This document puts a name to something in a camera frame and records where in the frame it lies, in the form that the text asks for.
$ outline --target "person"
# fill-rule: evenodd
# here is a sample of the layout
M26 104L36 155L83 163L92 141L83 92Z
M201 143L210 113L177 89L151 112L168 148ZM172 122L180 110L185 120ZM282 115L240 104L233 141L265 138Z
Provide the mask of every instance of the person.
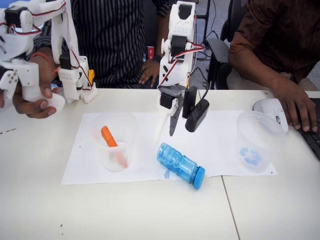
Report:
M170 12L176 0L152 0L156 6L158 36L155 54L161 54L162 39L168 38ZM155 88L160 66L154 60L143 63L144 55L144 0L71 0L80 55L87 56L94 69L97 88ZM52 98L51 82L57 68L51 49L51 21L44 24L39 38L34 40L35 52L45 54L51 64L40 55L29 61L39 65L39 85L46 98ZM68 53L66 42L62 52ZM27 102L17 86L13 104L19 114L30 118L47 118L54 113L45 100ZM4 107L0 90L0 108Z
M230 45L229 89L270 89L290 126L317 132L305 91L317 91L306 77L320 61L320 1L248 0L247 9Z

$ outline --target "brown shirt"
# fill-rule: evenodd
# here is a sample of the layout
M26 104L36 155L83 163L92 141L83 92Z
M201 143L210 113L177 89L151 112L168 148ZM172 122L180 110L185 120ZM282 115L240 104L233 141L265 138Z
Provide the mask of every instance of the brown shirt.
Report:
M320 0L248 0L230 52L251 49L299 82L320 61Z

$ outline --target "orange carrot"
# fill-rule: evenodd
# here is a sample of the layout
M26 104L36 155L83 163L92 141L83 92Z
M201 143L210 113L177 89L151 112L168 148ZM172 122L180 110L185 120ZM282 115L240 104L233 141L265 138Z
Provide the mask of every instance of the orange carrot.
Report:
M116 143L114 137L112 136L112 134L109 131L109 128L107 126L104 126L101 129L101 134L102 134L102 137L104 138L106 144L108 145L108 147L110 147L110 148L118 147L118 144ZM121 164L125 169L128 167L128 164L127 164L122 152L120 152L120 151L116 152L115 157L117 158L118 163Z
M118 144L116 143L114 137L112 136L112 134L109 131L109 128L107 126L104 126L101 129L101 134L102 134L102 137L104 138L106 144L108 144L108 146L110 148L118 147Z

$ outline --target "white paper sheet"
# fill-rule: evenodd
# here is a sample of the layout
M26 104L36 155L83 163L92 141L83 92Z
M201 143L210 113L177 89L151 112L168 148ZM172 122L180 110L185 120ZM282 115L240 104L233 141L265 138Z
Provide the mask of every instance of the white paper sheet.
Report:
M241 111L209 111L194 133L185 129L186 121L180 118L172 137L169 136L168 119L160 143L169 144L195 161L198 166L204 167L206 177L277 175L272 164L264 172L255 173L245 168L233 156L233 142L236 139L237 118L240 113ZM157 113L134 113L138 123L138 134L131 165L120 172L105 169L91 146L88 129L99 114L83 115L62 185L179 179L157 162L160 145L155 145L152 141Z

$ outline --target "laptop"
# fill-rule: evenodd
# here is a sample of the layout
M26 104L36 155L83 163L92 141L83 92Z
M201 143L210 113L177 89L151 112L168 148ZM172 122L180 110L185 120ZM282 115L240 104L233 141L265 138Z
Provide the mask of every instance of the laptop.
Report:
M308 143L309 147L315 154L315 156L320 160L320 98L310 98L316 104L316 115L318 121L318 132L303 131L301 127L299 132L304 138L304 140Z

